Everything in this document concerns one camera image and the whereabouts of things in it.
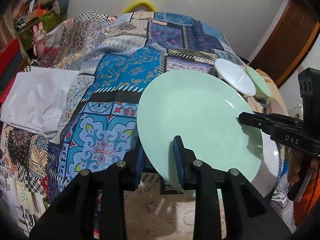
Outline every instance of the white bowl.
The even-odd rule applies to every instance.
[[[218,58],[214,62],[218,78],[227,82],[243,97],[251,97],[256,94],[254,83],[248,74],[238,66],[226,59]]]

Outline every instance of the person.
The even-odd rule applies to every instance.
[[[289,150],[290,159],[287,179],[290,185],[294,185],[299,181],[298,173],[300,171],[300,164],[294,156],[296,151],[297,150],[294,149]],[[317,179],[319,158],[312,159],[310,165],[314,169],[310,182],[303,193],[302,199],[299,202],[293,203],[293,215],[296,227],[302,223],[305,216],[311,211],[312,207],[320,197],[320,179]]]

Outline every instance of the wooden door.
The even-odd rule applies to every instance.
[[[318,36],[319,23],[302,3],[289,0],[270,37],[250,63],[282,85],[296,70]]]

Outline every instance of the mint green plate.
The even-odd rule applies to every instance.
[[[172,140],[212,168],[237,168],[251,182],[262,159],[259,129],[241,126],[237,117],[252,113],[228,84],[206,73],[175,70],[155,78],[138,105],[137,127],[143,149],[158,173],[181,190]]]

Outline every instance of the green bowl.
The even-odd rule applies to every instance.
[[[252,67],[249,66],[247,66],[245,71],[252,79],[256,87],[257,93],[254,97],[257,99],[270,98],[272,96],[272,92],[262,76],[260,76],[258,72],[256,72]]]

